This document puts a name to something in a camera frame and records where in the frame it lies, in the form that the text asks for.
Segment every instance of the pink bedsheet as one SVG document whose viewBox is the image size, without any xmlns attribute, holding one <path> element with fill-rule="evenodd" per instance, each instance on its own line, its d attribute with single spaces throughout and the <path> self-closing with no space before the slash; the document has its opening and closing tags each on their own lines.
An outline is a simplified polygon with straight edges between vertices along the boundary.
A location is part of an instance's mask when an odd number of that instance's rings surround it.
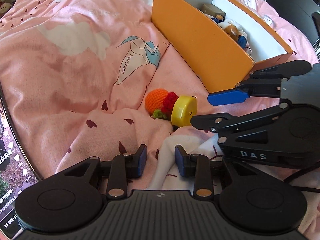
<svg viewBox="0 0 320 240">
<path fill-rule="evenodd" d="M 290 60 L 318 62 L 300 31 L 266 2 L 256 3 L 252 10 L 268 16 L 295 51 Z M 242 115 L 277 103 L 250 98 L 211 106 L 197 76 L 150 22 L 151 10 L 152 0 L 17 0 L 2 18 L 0 81 L 28 158 L 43 177 L 89 156 L 111 160 L 146 144 L 143 177 L 130 184 L 146 188 L 157 149 L 172 133 L 168 121 L 144 109 L 146 92 L 155 88 L 196 96 L 198 114 Z M 176 133 L 212 136 L 192 128 Z M 319 231 L 316 217 L 312 223 L 309 236 Z"/>
</svg>

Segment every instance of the orange box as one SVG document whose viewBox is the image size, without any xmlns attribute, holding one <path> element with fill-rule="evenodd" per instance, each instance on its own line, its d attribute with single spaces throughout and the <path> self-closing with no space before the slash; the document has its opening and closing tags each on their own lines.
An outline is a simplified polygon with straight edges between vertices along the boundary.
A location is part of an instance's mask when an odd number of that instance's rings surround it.
<svg viewBox="0 0 320 240">
<path fill-rule="evenodd" d="M 203 3 L 214 4 L 242 26 L 251 56 L 199 11 Z M 209 93 L 234 88 L 250 71 L 284 63 L 293 53 L 269 25 L 236 0 L 153 0 L 151 21 Z"/>
</svg>

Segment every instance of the yellow lid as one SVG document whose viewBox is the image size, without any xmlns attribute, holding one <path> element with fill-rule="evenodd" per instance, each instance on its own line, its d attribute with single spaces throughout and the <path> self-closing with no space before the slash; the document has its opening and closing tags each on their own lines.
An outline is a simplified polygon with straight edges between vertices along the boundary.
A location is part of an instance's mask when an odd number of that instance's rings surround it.
<svg viewBox="0 0 320 240">
<path fill-rule="evenodd" d="M 178 127 L 191 125 L 191 117 L 196 113 L 197 99 L 189 96 L 181 96 L 173 106 L 171 123 Z"/>
</svg>

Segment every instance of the smartphone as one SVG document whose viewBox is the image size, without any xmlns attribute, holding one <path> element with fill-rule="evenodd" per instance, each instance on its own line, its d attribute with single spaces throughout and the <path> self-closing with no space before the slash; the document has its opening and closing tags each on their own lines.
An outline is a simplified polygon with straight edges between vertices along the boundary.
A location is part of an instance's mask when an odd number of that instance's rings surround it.
<svg viewBox="0 0 320 240">
<path fill-rule="evenodd" d="M 14 211 L 15 200 L 24 189 L 41 178 L 25 156 L 1 84 L 0 119 L 0 231 L 7 239 L 12 239 L 21 230 Z"/>
</svg>

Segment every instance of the metal pin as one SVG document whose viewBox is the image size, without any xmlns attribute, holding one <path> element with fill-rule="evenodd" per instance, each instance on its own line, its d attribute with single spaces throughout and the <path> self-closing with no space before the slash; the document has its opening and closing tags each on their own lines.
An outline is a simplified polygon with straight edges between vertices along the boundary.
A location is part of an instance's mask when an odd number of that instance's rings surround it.
<svg viewBox="0 0 320 240">
<path fill-rule="evenodd" d="M 223 144 L 223 143 L 225 143 L 226 141 L 227 141 L 227 138 L 226 138 L 225 136 L 222 136 L 222 137 L 219 138 L 218 143 Z"/>
<path fill-rule="evenodd" d="M 209 197 L 212 194 L 212 191 L 206 188 L 201 188 L 196 191 L 196 194 L 199 197 Z"/>
<path fill-rule="evenodd" d="M 124 194 L 124 191 L 120 188 L 113 188 L 109 190 L 108 194 L 112 197 L 120 197 Z"/>
<path fill-rule="evenodd" d="M 219 118 L 217 118 L 214 122 L 215 122 L 215 123 L 220 123 L 220 122 L 222 122 L 222 118 L 219 117 Z"/>
<path fill-rule="evenodd" d="M 288 107 L 288 104 L 287 103 L 281 103 L 279 106 L 280 106 L 281 109 L 285 109 L 285 108 Z"/>
</svg>

